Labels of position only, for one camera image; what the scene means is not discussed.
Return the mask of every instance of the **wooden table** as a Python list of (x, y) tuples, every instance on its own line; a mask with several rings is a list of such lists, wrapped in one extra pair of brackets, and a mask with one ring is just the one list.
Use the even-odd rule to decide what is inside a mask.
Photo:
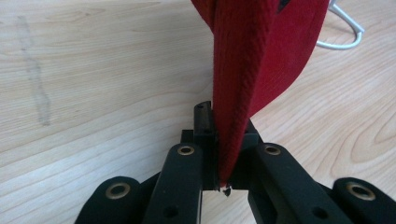
[[(365, 179), (396, 199), (396, 3), (342, 1), (365, 29), (315, 48), (252, 120), (318, 182)], [(330, 14), (320, 38), (346, 43)], [(159, 172), (212, 96), (213, 37), (188, 0), (0, 3), (0, 223), (72, 223), (104, 180)], [(247, 193), (206, 192), (203, 223), (254, 223)]]

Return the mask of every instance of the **table surface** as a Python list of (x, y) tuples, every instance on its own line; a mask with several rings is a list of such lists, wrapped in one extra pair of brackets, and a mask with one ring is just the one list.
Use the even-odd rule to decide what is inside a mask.
[[(252, 120), (318, 182), (355, 176), (396, 199), (396, 2), (339, 6), (366, 29), (361, 44), (315, 48)], [(353, 36), (328, 14), (320, 39)], [(159, 172), (212, 97), (212, 54), (188, 0), (2, 1), (0, 222), (73, 223), (106, 179)], [(202, 222), (254, 223), (247, 193), (205, 192)]]

